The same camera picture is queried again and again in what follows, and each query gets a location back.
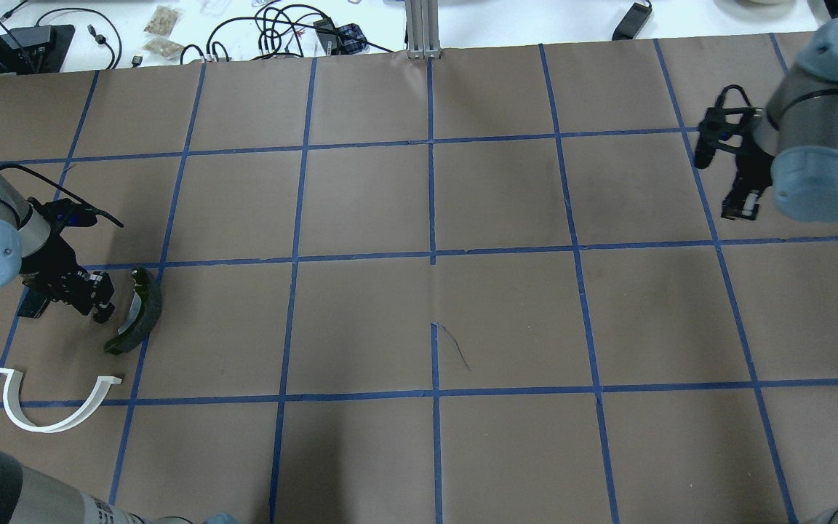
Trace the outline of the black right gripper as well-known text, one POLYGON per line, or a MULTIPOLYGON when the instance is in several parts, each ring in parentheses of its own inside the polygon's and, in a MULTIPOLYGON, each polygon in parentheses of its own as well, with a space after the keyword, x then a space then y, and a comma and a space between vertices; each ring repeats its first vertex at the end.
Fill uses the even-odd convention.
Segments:
POLYGON ((735 157, 735 178, 722 200, 724 219, 757 219, 759 199, 773 184, 771 168, 774 156, 769 155, 753 138, 744 138, 738 147, 724 145, 722 150, 735 157))

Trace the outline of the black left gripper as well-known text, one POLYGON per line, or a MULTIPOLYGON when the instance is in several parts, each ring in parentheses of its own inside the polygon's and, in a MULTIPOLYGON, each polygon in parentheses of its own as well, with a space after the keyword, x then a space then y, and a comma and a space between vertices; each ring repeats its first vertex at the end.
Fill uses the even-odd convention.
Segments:
POLYGON ((57 233, 50 233, 40 248, 21 259, 20 277, 28 288, 20 303, 21 317, 40 317, 50 303, 61 302, 105 324, 116 309, 111 276, 78 265, 73 248, 57 233))

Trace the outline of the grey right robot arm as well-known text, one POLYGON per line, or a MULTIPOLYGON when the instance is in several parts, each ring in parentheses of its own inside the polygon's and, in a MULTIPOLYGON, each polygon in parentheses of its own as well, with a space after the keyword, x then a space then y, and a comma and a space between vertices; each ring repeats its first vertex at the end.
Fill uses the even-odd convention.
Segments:
POLYGON ((735 157, 722 218, 756 219, 771 190, 787 218, 838 222, 838 18, 813 33, 765 106, 724 103, 705 113, 695 150, 701 169, 718 150, 735 157))

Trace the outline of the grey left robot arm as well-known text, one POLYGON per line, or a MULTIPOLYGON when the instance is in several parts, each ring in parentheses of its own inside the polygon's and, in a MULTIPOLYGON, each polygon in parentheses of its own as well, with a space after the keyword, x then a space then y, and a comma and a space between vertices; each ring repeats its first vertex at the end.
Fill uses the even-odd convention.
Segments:
POLYGON ((38 318, 51 303, 61 302, 94 322, 107 322, 114 313, 112 279, 80 266, 61 236, 66 228, 95 226, 106 212, 70 191, 47 203, 25 198, 4 178, 4 170, 27 175, 32 170, 0 165, 0 288, 17 278, 27 287, 17 314, 38 318))

